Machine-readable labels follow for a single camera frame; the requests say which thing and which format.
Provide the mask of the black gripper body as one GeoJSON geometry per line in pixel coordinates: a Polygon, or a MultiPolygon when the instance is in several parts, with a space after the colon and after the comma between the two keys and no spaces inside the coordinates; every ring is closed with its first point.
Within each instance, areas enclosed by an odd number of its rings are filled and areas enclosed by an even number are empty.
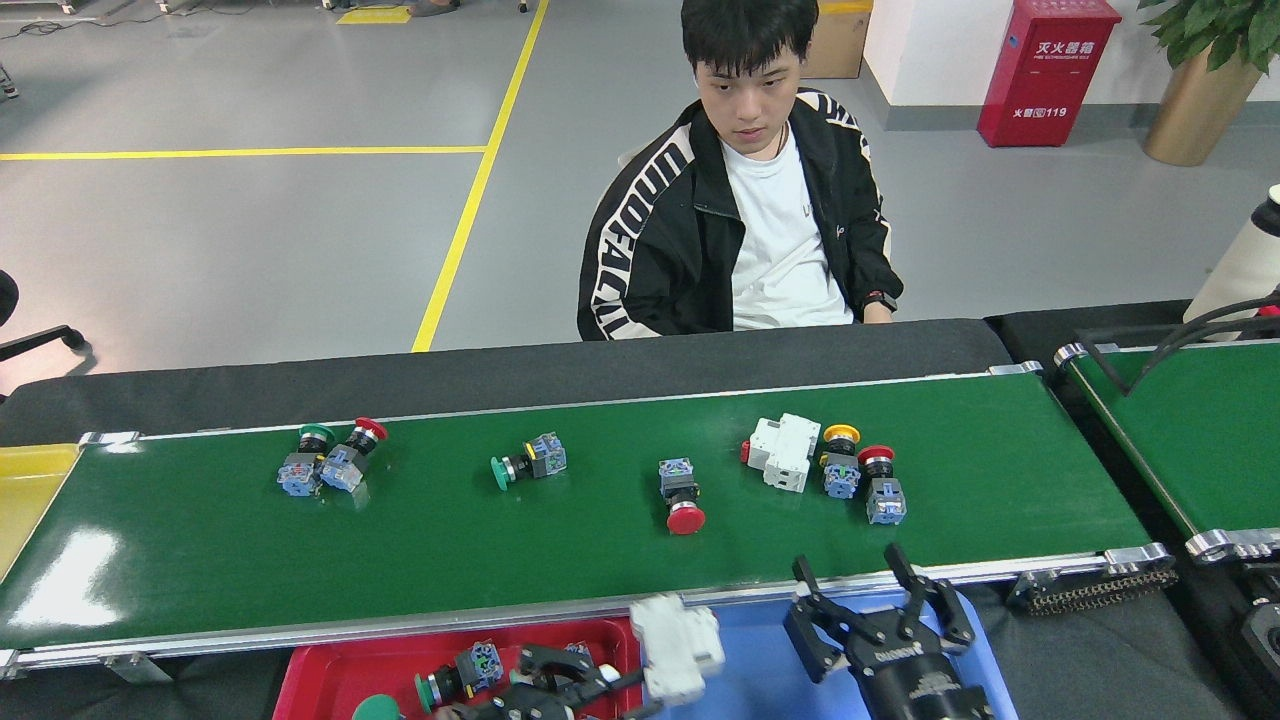
{"type": "Polygon", "coordinates": [[[850,673],[873,719],[993,719],[980,685],[963,685],[937,635],[850,635],[850,673]]]}
{"type": "Polygon", "coordinates": [[[566,719],[566,702],[535,685],[512,685],[493,700],[447,705],[440,719],[566,719]]]}

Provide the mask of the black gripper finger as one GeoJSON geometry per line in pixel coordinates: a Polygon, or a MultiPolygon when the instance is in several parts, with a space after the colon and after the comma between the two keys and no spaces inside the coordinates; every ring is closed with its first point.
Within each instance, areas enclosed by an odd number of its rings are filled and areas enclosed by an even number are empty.
{"type": "Polygon", "coordinates": [[[627,705],[621,694],[603,694],[590,703],[590,719],[652,719],[666,708],[663,700],[627,705]]]}
{"type": "Polygon", "coordinates": [[[645,671],[622,674],[585,653],[526,644],[518,656],[518,679],[558,696],[604,696],[644,683],[645,671]]]}
{"type": "Polygon", "coordinates": [[[922,607],[928,603],[942,632],[940,648],[969,647],[975,639],[975,633],[954,585],[945,579],[934,580],[918,574],[897,543],[886,546],[884,560],[897,583],[908,592],[908,603],[900,609],[895,634],[904,641],[914,641],[920,625],[922,607]]]}
{"type": "Polygon", "coordinates": [[[850,643],[870,641],[870,623],[820,591],[804,555],[795,559],[792,573],[797,587],[783,628],[810,682],[819,684],[832,671],[852,666],[850,643]]]}

